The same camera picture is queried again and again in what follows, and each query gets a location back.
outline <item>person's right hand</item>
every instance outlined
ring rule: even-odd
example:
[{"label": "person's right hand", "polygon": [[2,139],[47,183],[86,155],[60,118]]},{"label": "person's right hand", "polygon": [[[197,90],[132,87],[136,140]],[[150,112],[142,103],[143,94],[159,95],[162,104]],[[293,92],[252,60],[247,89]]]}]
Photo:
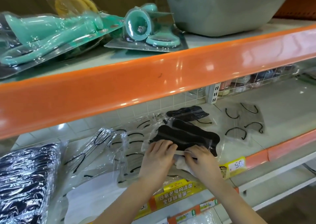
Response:
[{"label": "person's right hand", "polygon": [[197,158],[194,160],[189,153],[185,153],[185,162],[206,187],[212,188],[223,182],[218,162],[206,147],[194,145],[186,151],[192,152]]}]

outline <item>yellow round item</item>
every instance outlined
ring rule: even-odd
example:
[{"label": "yellow round item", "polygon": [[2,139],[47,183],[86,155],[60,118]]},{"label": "yellow round item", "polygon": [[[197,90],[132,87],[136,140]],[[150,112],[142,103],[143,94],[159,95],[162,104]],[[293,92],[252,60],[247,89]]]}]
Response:
[{"label": "yellow round item", "polygon": [[91,0],[55,0],[55,9],[60,17],[69,14],[80,15],[85,11],[98,12]]}]

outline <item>shiny black package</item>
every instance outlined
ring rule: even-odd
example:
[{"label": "shiny black package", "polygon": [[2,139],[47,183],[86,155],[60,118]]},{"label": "shiny black package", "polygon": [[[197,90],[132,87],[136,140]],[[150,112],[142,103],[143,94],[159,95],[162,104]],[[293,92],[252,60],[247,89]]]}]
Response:
[{"label": "shiny black package", "polygon": [[64,143],[12,151],[0,158],[0,224],[44,224]]}]

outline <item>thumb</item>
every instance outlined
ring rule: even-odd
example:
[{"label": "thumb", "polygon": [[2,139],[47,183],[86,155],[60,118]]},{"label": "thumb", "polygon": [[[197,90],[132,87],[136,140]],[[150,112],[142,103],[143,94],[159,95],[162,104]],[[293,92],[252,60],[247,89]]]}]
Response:
[{"label": "thumb", "polygon": [[189,153],[184,153],[185,156],[185,163],[194,171],[195,166],[197,165],[196,162],[193,160]]}]

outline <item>floor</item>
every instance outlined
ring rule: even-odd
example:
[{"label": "floor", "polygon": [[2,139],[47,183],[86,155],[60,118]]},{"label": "floor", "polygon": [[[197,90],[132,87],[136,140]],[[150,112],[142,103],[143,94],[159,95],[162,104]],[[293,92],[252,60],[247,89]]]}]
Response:
[{"label": "floor", "polygon": [[257,213],[268,224],[316,223],[316,186],[307,186]]}]

